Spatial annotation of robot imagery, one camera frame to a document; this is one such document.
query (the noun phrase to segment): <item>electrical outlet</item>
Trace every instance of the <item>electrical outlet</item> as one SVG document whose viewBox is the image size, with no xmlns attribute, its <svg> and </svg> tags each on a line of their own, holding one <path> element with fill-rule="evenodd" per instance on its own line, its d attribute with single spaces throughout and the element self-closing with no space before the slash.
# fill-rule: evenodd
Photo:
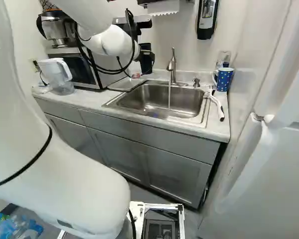
<svg viewBox="0 0 299 239">
<path fill-rule="evenodd" d="M 29 59 L 29 61 L 32 65 L 32 67 L 33 67 L 34 72 L 40 72 L 41 71 L 36 59 Z"/>
</svg>

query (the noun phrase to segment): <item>faucet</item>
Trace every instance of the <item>faucet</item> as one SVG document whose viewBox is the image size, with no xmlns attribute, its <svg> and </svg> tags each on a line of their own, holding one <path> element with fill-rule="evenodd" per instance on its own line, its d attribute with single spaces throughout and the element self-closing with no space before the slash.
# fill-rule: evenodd
<svg viewBox="0 0 299 239">
<path fill-rule="evenodd" d="M 200 83 L 199 83 L 200 80 L 197 77 L 195 77 L 193 79 L 193 82 L 194 82 L 194 85 L 193 85 L 194 88 L 200 87 Z"/>
<path fill-rule="evenodd" d="M 170 84 L 177 86 L 188 86 L 186 83 L 177 83 L 176 82 L 176 58 L 175 58 L 175 48 L 172 47 L 173 56 L 168 62 L 166 70 L 170 71 Z"/>
</svg>

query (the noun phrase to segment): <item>microwave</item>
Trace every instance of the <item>microwave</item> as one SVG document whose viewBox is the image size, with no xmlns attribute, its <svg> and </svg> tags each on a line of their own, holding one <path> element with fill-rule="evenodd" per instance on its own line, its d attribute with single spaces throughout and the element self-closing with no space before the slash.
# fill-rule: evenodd
<svg viewBox="0 0 299 239">
<path fill-rule="evenodd" d="M 106 69 L 120 69 L 116 57 L 93 54 L 86 47 L 82 47 L 82 49 L 85 54 L 93 58 L 96 64 L 101 67 Z M 46 53 L 49 58 L 61 57 L 64 59 L 69 66 L 73 76 L 72 82 L 76 87 L 101 90 L 125 77 L 124 72 L 117 75 L 107 75 L 94 69 L 83 58 L 77 47 L 48 48 L 46 49 Z"/>
</svg>

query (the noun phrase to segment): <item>refrigerator door handle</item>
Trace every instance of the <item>refrigerator door handle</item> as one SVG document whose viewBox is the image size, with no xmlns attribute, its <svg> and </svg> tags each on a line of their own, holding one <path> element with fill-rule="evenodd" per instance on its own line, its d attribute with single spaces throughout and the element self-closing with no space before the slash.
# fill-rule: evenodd
<svg viewBox="0 0 299 239">
<path fill-rule="evenodd" d="M 270 121 L 273 116 L 265 116 L 264 119 L 266 118 L 267 121 Z M 279 129 L 269 128 L 266 120 L 261 121 L 261 126 L 262 132 L 260 140 L 233 187 L 227 196 L 220 200 L 220 203 L 217 206 L 217 212 L 219 213 L 223 213 L 229 209 L 241 195 L 244 194 L 254 180 L 258 178 L 262 167 L 270 160 L 271 155 L 275 150 L 278 142 L 277 134 Z"/>
</svg>

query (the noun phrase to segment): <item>polka dot mug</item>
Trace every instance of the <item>polka dot mug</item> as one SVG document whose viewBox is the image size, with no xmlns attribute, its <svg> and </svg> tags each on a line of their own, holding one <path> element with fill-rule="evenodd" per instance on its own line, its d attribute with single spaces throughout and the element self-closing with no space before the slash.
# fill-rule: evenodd
<svg viewBox="0 0 299 239">
<path fill-rule="evenodd" d="M 215 81 L 214 74 L 218 76 L 217 82 Z M 212 79 L 217 87 L 217 91 L 226 92 L 229 89 L 231 81 L 233 79 L 234 69 L 230 67 L 223 67 L 215 70 L 212 75 Z"/>
</svg>

